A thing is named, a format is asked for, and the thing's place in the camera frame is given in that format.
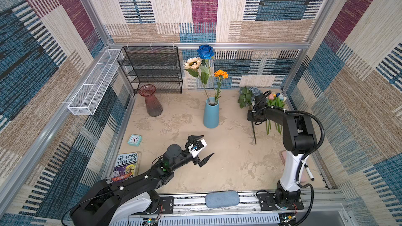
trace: cream sunflower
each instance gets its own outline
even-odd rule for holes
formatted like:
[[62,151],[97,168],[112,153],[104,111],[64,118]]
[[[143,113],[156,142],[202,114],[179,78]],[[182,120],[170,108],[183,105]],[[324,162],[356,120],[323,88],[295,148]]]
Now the cream sunflower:
[[185,69],[197,70],[201,65],[202,59],[199,57],[189,58],[187,62],[184,63]]

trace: white wire basket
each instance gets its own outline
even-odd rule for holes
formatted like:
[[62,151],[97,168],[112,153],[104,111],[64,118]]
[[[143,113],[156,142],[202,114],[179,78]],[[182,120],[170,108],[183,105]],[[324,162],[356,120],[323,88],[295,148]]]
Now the white wire basket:
[[70,112],[74,115],[93,115],[95,113],[119,67],[118,57],[123,59],[123,54],[119,49],[108,49],[103,54],[68,105]]

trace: black mesh shelf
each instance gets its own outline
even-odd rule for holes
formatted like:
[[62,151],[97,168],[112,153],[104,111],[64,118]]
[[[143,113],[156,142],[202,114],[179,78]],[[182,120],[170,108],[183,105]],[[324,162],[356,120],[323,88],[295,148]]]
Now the black mesh shelf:
[[156,93],[181,93],[183,76],[175,46],[125,46],[120,67],[131,82],[134,92],[146,84],[156,87]]

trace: black mounting plate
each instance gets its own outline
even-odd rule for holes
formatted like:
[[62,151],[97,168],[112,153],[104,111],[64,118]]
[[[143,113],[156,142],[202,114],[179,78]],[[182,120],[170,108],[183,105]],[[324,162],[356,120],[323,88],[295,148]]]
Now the black mounting plate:
[[[173,214],[173,201],[174,201],[174,197],[173,196],[163,196],[159,199],[159,203],[162,204],[163,206],[163,211],[162,214]],[[158,208],[156,209],[156,211],[149,215],[149,216],[157,216],[159,214],[160,211],[160,206],[158,206]],[[138,212],[138,213],[134,213],[133,215],[148,215],[145,212]]]
[[[260,193],[257,194],[257,198],[260,201],[260,207],[262,211],[272,211],[272,210],[279,210],[282,211],[280,209],[278,209],[275,206],[275,200],[274,200],[274,194],[271,193]],[[299,202],[299,200],[297,201],[293,201],[292,203],[296,204],[297,208],[300,209],[304,209],[304,205],[302,202]],[[289,207],[289,210],[294,210],[294,206],[293,204]]]

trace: mesh rack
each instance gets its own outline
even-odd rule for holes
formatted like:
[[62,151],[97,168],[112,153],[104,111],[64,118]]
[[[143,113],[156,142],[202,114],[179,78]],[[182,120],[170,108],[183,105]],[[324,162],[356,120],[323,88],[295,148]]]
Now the mesh rack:
[[117,59],[135,93],[146,84],[156,93],[181,93],[183,76],[175,46],[125,46]]
[[68,105],[68,109],[74,115],[93,115],[95,113],[119,67],[117,58],[120,57],[123,58],[123,54],[118,49],[108,49],[102,55]]

